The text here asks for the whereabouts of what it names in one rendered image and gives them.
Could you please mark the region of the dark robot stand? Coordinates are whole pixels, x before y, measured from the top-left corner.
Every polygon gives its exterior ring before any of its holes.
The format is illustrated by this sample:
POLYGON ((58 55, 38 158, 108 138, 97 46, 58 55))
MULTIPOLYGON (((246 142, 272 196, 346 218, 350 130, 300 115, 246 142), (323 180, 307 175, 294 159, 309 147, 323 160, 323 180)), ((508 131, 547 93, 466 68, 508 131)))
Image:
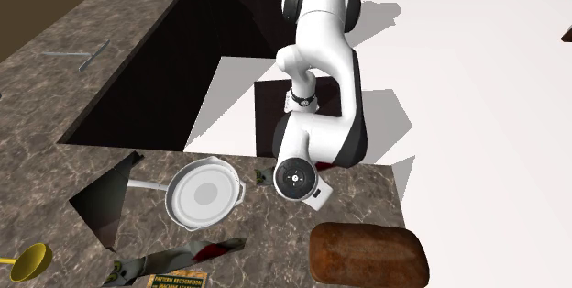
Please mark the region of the dark robot stand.
MULTIPOLYGON (((258 157, 272 158, 275 127, 285 115, 285 96, 292 87, 290 80, 254 83, 256 153, 258 157)), ((341 116, 339 86, 332 77, 316 78, 318 114, 341 116)))

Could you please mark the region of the brown bread loaf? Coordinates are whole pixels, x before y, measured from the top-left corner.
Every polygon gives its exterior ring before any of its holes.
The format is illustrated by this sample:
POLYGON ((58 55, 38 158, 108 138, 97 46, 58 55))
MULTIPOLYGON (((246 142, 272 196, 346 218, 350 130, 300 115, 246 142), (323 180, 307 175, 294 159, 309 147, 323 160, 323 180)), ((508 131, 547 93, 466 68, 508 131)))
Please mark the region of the brown bread loaf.
POLYGON ((326 222, 310 234, 309 269, 325 284, 359 288, 425 288, 430 268, 412 231, 326 222))

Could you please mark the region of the grey knife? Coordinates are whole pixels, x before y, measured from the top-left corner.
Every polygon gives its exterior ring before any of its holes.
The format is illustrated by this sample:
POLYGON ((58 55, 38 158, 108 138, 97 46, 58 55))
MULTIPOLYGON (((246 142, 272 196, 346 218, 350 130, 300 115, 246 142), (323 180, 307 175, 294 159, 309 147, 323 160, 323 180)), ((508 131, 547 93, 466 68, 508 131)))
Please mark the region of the grey knife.
POLYGON ((90 57, 79 67, 79 72, 85 71, 91 62, 109 45, 110 41, 111 40, 108 39, 95 53, 91 54, 90 57))

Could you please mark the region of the yellow ladle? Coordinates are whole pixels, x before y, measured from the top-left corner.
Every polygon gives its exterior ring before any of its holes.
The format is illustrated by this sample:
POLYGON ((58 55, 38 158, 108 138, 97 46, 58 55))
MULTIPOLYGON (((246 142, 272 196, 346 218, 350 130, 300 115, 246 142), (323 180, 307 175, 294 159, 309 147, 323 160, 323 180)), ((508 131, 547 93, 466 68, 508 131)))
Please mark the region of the yellow ladle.
POLYGON ((0 264, 12 266, 9 274, 12 282, 24 282, 43 273, 51 264, 52 258, 53 252, 49 245, 36 243, 15 259, 0 258, 0 264))

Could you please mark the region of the white frying pan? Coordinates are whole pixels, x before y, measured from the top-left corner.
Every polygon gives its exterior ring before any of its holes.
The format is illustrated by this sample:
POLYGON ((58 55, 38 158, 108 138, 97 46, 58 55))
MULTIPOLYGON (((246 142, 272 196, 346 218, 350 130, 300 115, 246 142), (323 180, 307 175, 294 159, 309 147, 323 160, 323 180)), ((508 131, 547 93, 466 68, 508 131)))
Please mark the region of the white frying pan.
POLYGON ((215 156, 185 165, 168 185, 129 179, 127 186, 164 191, 168 216, 190 232, 222 221, 246 194, 234 167, 215 156))

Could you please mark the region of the yellow book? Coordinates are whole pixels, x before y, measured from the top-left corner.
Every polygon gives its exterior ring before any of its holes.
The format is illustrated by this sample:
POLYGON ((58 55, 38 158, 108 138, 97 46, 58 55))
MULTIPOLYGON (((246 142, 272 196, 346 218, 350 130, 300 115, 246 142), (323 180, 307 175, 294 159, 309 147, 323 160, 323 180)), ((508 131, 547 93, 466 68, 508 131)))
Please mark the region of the yellow book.
POLYGON ((207 282, 207 272, 173 271, 150 275, 147 288, 206 288, 207 282))

